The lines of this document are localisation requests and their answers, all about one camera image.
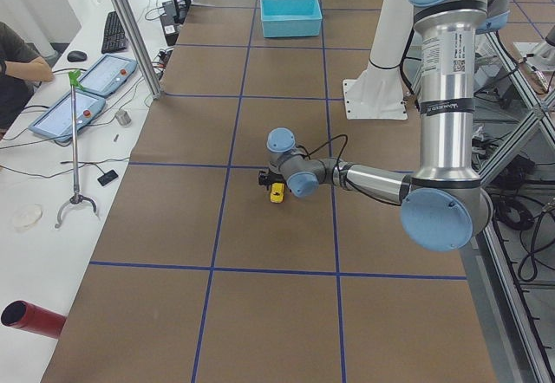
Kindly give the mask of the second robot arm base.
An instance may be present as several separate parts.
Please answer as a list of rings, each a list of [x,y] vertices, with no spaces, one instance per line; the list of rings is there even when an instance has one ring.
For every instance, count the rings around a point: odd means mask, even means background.
[[[541,42],[516,42],[514,46],[528,65],[542,72],[552,73],[554,71],[554,34],[555,29],[552,28]]]

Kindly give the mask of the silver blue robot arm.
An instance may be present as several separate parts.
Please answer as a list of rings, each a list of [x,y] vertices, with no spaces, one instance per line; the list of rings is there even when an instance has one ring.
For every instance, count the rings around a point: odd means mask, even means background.
[[[384,0],[369,55],[358,78],[343,82],[354,119],[397,119],[402,61],[413,34],[421,37],[420,166],[411,174],[340,157],[316,158],[287,128],[266,141],[263,186],[284,184],[297,197],[329,184],[401,209],[402,227],[421,247],[450,251],[482,232],[493,214],[472,167],[475,37],[501,29],[509,0]]]

